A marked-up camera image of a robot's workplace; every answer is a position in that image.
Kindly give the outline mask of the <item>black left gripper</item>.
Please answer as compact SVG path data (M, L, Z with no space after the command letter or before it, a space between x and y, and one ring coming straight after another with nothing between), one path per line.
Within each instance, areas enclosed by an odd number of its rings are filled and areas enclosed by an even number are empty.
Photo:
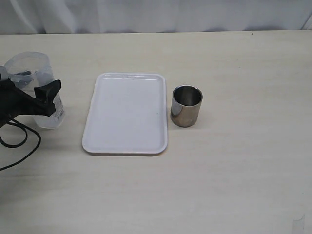
M17 73L19 85L33 81L31 71ZM51 116L55 112L54 98L61 89L61 81L35 87L35 97L17 88L11 80L0 82L0 125L1 127L19 115Z

